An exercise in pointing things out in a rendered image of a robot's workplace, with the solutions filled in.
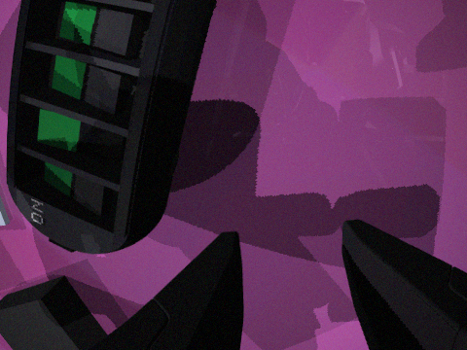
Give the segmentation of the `white flat rectangular plate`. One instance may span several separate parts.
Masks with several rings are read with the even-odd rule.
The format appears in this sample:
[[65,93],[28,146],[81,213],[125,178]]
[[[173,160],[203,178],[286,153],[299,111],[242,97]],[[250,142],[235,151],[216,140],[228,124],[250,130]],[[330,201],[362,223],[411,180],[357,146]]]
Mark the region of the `white flat rectangular plate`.
[[6,226],[9,222],[7,211],[3,205],[3,199],[0,197],[0,226]]

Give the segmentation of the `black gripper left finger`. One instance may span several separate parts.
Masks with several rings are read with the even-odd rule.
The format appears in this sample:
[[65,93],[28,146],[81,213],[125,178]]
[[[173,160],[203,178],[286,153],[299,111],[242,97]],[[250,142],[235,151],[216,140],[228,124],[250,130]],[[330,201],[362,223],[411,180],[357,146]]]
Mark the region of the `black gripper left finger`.
[[242,327],[240,240],[237,232],[222,232],[89,350],[240,350]]

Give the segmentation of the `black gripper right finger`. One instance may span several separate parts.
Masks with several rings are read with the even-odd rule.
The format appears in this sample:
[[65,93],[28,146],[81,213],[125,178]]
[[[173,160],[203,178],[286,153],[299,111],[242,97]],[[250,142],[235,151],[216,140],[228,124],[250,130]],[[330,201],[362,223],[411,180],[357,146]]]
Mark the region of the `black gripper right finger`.
[[358,219],[341,249],[369,350],[467,350],[467,272]]

